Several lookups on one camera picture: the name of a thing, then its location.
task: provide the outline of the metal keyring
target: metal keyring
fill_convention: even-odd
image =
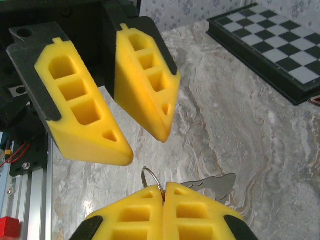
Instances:
[[[161,195],[162,195],[162,199],[163,201],[165,201],[166,199],[166,193],[165,193],[165,189],[162,187],[159,179],[156,177],[156,175],[146,166],[144,166],[141,170],[141,179],[142,179],[142,185],[144,188],[148,187],[147,181],[146,181],[146,176],[145,176],[145,170],[148,171],[151,176],[153,177],[153,179],[156,181],[156,184],[158,185],[158,188],[160,189]]]

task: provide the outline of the wallpaper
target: wallpaper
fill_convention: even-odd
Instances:
[[[320,32],[320,0],[257,0],[257,3],[315,32]]]
[[[140,16],[152,18],[161,32],[240,8],[244,0],[142,0]]]

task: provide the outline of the metal rail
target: metal rail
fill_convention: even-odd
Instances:
[[[20,221],[19,240],[52,239],[52,184],[53,184],[53,141],[48,139],[48,164],[22,176],[11,177],[10,165],[5,164],[0,173],[5,191],[1,218],[12,217]]]

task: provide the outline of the marble countertop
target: marble countertop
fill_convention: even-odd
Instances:
[[[144,165],[163,184],[235,173],[226,204],[260,240],[320,239],[320,108],[293,106],[207,29],[199,22],[162,34],[182,75],[165,144],[102,89],[133,163],[70,161],[54,149],[53,239],[69,239],[88,214],[141,190]]]

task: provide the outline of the chessboard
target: chessboard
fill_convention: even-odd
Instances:
[[[320,35],[260,5],[208,20],[208,34],[294,105],[320,94]]]

